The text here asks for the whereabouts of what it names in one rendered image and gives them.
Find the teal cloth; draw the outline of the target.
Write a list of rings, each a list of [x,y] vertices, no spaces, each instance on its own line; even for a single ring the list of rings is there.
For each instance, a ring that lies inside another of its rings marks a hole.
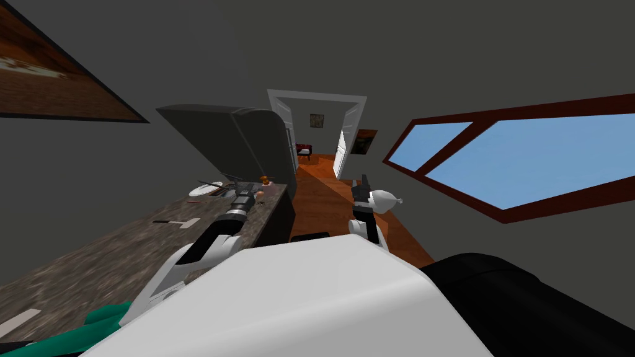
[[[111,304],[88,313],[81,327],[38,342],[0,343],[0,357],[77,357],[120,330],[131,302]]]

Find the red-brown framed window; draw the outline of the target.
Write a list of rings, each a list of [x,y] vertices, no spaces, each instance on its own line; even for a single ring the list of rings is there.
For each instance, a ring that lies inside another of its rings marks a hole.
[[[635,93],[411,121],[383,162],[500,223],[635,200]]]

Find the white plate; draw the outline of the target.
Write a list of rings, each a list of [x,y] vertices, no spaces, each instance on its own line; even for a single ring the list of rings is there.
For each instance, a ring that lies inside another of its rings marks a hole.
[[[213,191],[216,191],[216,190],[218,190],[218,189],[220,189],[222,187],[223,187],[223,183],[222,182],[213,182],[211,185],[203,184],[203,185],[191,190],[189,192],[189,196],[195,197],[195,196],[209,195]]]

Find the black handled knife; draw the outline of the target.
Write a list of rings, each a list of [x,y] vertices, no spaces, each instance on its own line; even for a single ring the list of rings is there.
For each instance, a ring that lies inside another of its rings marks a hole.
[[[152,223],[176,224],[176,225],[179,225],[180,229],[188,229],[199,221],[200,221],[200,218],[192,218],[187,221],[154,220],[152,221]]]

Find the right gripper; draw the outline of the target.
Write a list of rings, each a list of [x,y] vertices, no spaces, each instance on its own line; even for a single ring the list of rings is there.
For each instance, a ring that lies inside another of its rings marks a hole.
[[[361,184],[351,187],[353,204],[355,206],[370,207],[370,184],[366,174],[362,174]]]

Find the dark brown wall picture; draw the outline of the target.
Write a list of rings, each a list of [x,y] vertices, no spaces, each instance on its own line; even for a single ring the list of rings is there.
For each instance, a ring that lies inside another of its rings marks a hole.
[[[366,155],[377,132],[377,130],[359,129],[354,139],[350,154]]]

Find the dark grey fridge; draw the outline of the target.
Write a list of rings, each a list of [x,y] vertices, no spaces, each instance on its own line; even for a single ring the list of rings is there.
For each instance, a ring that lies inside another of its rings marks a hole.
[[[268,176],[296,193],[296,156],[280,116],[266,109],[181,104],[157,109],[222,174],[248,182]]]

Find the brown framed wall picture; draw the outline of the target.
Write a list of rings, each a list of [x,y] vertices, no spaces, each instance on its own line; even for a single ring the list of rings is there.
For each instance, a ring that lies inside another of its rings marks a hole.
[[[0,118],[147,122],[7,0],[0,0]]]

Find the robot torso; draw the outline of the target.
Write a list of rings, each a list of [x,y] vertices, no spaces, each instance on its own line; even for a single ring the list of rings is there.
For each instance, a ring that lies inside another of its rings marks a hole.
[[[356,236],[242,250],[81,357],[493,357],[432,280]]]

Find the white door leaf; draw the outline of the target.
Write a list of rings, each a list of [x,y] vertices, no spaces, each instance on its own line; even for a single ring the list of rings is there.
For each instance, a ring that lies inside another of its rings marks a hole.
[[[333,166],[334,174],[337,179],[341,178],[346,158],[352,148],[362,109],[363,106],[361,104],[355,104],[355,106],[345,113]]]

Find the pale grey flat strip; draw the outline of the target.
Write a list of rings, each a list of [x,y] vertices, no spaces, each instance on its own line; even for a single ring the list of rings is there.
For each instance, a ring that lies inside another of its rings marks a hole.
[[[32,317],[36,316],[39,312],[41,312],[41,310],[28,309],[14,317],[11,317],[9,320],[1,323],[0,324],[0,338],[14,331],[16,328],[20,327],[22,324],[32,319]]]

